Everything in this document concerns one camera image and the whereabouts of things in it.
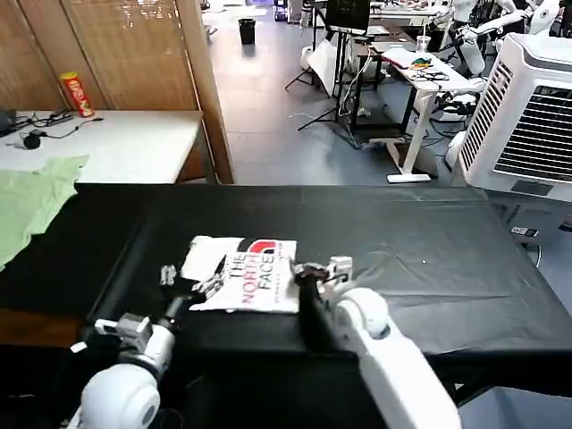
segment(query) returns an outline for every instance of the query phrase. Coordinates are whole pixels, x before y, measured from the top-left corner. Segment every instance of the pringles can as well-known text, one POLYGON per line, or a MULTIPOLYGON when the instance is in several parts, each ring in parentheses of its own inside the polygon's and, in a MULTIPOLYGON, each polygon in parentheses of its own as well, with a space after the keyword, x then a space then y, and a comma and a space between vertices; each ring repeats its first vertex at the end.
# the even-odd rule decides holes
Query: pringles can
POLYGON ((70 91, 73 103, 78 108, 78 112, 82 118, 87 118, 96 114, 96 111, 91 107, 88 96, 83 90, 80 77, 75 71, 69 71, 60 75, 63 84, 70 91))

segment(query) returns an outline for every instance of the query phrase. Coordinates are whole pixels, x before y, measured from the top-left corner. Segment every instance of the laptop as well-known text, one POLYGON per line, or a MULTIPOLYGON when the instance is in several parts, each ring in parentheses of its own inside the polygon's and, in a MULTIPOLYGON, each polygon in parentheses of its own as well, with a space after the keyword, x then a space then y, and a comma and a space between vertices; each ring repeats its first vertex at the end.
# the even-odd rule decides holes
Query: laptop
POLYGON ((416 44, 413 42, 372 42, 371 46, 379 54, 383 54, 385 51, 389 51, 394 47, 402 47, 406 51, 411 52, 415 52, 416 49, 416 44))

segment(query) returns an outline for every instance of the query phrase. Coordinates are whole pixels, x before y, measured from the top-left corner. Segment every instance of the mouse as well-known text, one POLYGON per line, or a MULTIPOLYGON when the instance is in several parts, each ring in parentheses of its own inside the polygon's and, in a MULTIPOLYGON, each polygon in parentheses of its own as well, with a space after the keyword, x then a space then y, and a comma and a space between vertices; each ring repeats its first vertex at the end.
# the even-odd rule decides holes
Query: mouse
POLYGON ((46 135, 42 130, 32 130, 24 137, 24 147, 27 149, 37 149, 41 143, 40 137, 46 135))

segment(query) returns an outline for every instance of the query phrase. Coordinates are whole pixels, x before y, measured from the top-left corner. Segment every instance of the white robot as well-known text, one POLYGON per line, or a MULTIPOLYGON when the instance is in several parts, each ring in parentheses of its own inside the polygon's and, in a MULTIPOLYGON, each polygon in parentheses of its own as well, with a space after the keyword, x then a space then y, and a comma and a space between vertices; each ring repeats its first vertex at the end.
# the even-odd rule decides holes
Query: white robot
MULTIPOLYGON (((339 343, 355 352, 376 406, 391 429, 460 429, 457 408, 425 357, 391 319, 386 301, 351 281, 350 257, 333 257, 324 267, 294 265, 296 284, 319 301, 339 343)), ((94 375, 68 429, 147 429, 160 406, 158 381, 169 365, 175 341, 172 326, 221 287, 221 279, 199 283, 190 297, 176 298, 157 324, 125 315, 98 320, 103 334, 118 335, 131 351, 94 375)), ((302 311, 300 290, 300 312, 302 311)))
MULTIPOLYGON (((495 20, 488 21, 478 28, 468 25, 469 17, 476 5, 476 0, 456 0, 453 2, 452 26, 449 34, 452 42, 441 50, 451 47, 458 49, 461 60, 467 67, 467 75, 478 76, 485 68, 481 50, 477 44, 479 38, 491 33, 502 34, 504 27, 517 22, 525 21, 526 32, 548 37, 550 28, 559 12, 559 0, 543 0, 540 5, 529 1, 525 10, 517 9, 513 0, 495 0, 502 8, 503 15, 495 20)), ((450 14, 440 17, 435 23, 450 20, 450 14)), ((495 47, 500 51, 503 38, 497 38, 495 47)), ((440 95, 439 103, 443 112, 451 116, 443 116, 441 120, 460 120, 467 114, 472 114, 476 108, 478 97, 484 91, 486 80, 480 77, 469 79, 472 88, 463 93, 445 93, 440 95)))

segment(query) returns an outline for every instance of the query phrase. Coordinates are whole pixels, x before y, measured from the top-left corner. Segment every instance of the white table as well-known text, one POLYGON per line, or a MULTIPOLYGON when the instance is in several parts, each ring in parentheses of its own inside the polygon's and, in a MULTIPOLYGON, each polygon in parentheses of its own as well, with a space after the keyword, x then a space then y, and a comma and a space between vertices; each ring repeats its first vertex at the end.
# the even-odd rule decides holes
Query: white table
MULTIPOLYGON (((375 2, 370 4, 370 7, 374 7, 375 2)), ((432 18, 437 15, 445 14, 449 10, 446 5, 434 5, 426 7, 425 9, 413 9, 408 7, 387 7, 381 6, 381 13, 370 13, 369 19, 371 20, 408 20, 408 22, 402 22, 400 26, 409 27, 422 27, 428 24, 432 18)))
MULTIPOLYGON (((392 51, 394 49, 387 51, 383 54, 383 57, 392 60, 392 51)), ((431 81, 418 81, 415 80, 416 71, 412 69, 401 69, 395 67, 405 79, 408 80, 409 84, 412 85, 418 92, 417 99, 420 101, 421 109, 419 111, 419 118, 417 119, 417 126, 411 138, 411 143, 409 144, 407 155, 405 156, 405 161, 403 165, 400 164, 400 153, 395 147, 393 142, 388 141, 386 143, 387 150, 393 159, 393 162, 397 165, 399 169, 399 174, 390 174, 387 176, 387 181, 389 183, 411 183, 417 181, 430 181, 431 177, 428 174, 413 174, 413 166, 417 159, 417 155, 421 150, 421 145, 423 144, 423 138, 425 137, 425 131, 429 126, 429 119, 431 118, 431 111, 433 109, 433 104, 435 98, 439 92, 443 91, 463 91, 471 89, 471 85, 467 79, 458 74, 456 71, 451 69, 449 65, 441 61, 433 54, 428 53, 411 53, 411 57, 423 57, 431 58, 431 70, 439 71, 445 73, 449 76, 449 80, 439 80, 438 82, 431 81)))
MULTIPOLYGON (((32 114, 18 113, 28 117, 32 114)), ((38 118, 49 114, 36 112, 38 118)), ((207 181, 213 179, 210 156, 206 159, 201 112, 97 111, 97 116, 104 120, 87 123, 64 139, 41 138, 40 147, 33 150, 23 148, 20 136, 37 128, 33 125, 1 138, 0 169, 32 171, 42 168, 52 157, 89 155, 80 182, 175 183, 197 143, 205 145, 201 147, 203 164, 210 165, 206 177, 207 181)), ((74 117, 41 130, 61 136, 84 121, 74 117)))

